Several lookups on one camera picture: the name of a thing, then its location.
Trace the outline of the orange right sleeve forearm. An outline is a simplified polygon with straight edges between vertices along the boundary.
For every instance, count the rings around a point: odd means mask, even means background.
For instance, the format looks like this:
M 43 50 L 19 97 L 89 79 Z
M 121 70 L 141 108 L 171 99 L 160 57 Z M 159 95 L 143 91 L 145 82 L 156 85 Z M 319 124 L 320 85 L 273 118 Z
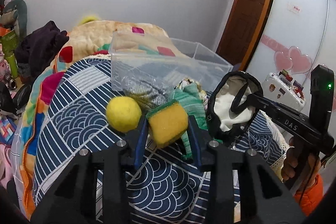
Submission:
M 302 212 L 308 216 L 310 215 L 323 198 L 323 180 L 318 173 L 315 177 L 315 183 L 307 189 L 304 193 L 297 191 L 294 199 L 299 203 Z

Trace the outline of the right hand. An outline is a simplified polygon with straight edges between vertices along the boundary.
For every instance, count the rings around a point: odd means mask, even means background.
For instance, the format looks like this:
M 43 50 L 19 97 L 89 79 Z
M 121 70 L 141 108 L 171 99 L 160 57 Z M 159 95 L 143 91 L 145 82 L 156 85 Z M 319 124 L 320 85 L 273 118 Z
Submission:
M 295 168 L 298 165 L 298 155 L 300 154 L 299 144 L 297 142 L 299 139 L 297 137 L 291 137 L 289 140 L 290 148 L 286 152 L 286 158 L 284 160 L 284 165 L 281 169 L 281 177 L 283 182 L 293 178 L 295 175 Z M 302 180 L 302 184 L 299 187 L 299 191 L 303 191 L 303 188 L 311 188 L 316 182 L 316 176 L 319 169 L 321 168 L 321 161 L 319 157 L 310 154 L 307 163 L 309 166 L 309 174 L 305 179 Z

